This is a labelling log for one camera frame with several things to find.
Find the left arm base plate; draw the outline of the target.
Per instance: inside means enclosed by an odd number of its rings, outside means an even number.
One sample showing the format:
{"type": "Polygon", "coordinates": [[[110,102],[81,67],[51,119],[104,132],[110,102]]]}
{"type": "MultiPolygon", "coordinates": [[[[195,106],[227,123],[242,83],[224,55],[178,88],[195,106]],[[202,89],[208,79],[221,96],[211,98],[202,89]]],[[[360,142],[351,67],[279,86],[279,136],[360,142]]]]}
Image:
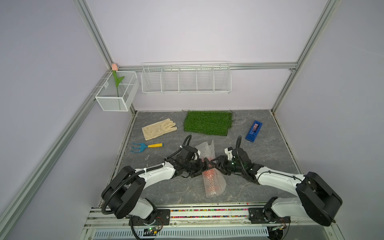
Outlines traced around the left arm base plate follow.
{"type": "Polygon", "coordinates": [[[170,209],[156,209],[146,219],[132,217],[133,226],[168,226],[171,219],[170,209]]]}

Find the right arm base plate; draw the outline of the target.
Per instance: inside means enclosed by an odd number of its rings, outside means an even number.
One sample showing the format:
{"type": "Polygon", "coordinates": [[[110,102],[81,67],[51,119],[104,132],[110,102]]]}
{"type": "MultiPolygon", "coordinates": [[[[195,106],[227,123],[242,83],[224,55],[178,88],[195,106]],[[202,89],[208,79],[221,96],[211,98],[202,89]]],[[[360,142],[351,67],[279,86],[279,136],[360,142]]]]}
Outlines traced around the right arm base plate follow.
{"type": "Polygon", "coordinates": [[[249,208],[249,221],[252,224],[290,224],[291,217],[279,217],[272,210],[249,208]]]}

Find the red plastic wine glass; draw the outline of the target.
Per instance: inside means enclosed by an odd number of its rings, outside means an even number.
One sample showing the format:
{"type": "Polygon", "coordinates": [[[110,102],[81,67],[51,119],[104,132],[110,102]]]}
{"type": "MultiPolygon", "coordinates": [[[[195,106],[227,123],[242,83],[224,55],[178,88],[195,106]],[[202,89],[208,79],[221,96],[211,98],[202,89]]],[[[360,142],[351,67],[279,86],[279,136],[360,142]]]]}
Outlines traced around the red plastic wine glass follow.
{"type": "Polygon", "coordinates": [[[213,197],[218,193],[220,185],[216,169],[211,169],[209,171],[203,172],[203,182],[205,187],[205,193],[208,198],[213,197]]]}

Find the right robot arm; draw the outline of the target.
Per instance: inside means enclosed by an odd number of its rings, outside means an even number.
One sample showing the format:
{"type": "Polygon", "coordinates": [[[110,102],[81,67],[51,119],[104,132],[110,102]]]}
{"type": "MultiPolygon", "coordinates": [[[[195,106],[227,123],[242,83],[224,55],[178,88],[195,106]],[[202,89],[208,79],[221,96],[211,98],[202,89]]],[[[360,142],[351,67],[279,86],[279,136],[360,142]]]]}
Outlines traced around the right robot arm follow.
{"type": "Polygon", "coordinates": [[[343,200],[318,174],[285,173],[252,163],[240,147],[227,148],[225,153],[211,160],[211,166],[222,174],[240,175],[251,183],[274,187],[293,195],[292,198],[272,197],[261,213],[254,214],[253,221],[272,224],[290,217],[303,217],[326,227],[335,223],[343,200]]]}

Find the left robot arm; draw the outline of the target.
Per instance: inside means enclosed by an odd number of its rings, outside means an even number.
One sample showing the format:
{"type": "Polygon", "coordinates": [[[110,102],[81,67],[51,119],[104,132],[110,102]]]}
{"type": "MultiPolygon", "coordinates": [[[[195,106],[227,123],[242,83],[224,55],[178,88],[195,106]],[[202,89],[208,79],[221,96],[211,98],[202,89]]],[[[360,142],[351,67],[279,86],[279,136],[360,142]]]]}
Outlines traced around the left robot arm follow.
{"type": "Polygon", "coordinates": [[[117,219],[137,217],[146,225],[159,217],[158,209],[141,197],[145,188],[176,177],[194,178],[210,169],[210,161],[200,158],[200,151],[189,145],[181,147],[164,162],[152,167],[134,169],[124,167],[102,192],[103,215],[113,214],[117,219]]]}

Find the clear bubble wrap sheet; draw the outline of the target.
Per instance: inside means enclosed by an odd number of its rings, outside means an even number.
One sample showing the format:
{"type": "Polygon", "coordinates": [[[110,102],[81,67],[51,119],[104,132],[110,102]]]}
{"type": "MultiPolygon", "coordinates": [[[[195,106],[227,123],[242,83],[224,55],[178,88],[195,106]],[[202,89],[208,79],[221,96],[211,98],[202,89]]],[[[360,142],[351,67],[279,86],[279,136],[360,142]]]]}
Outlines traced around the clear bubble wrap sheet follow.
{"type": "MultiPolygon", "coordinates": [[[[197,145],[196,149],[200,152],[202,160],[207,159],[211,161],[216,158],[214,140],[210,144],[209,142],[203,142],[197,145]]],[[[202,175],[207,198],[213,198],[224,193],[227,183],[219,170],[212,168],[204,171],[202,175]]]]}

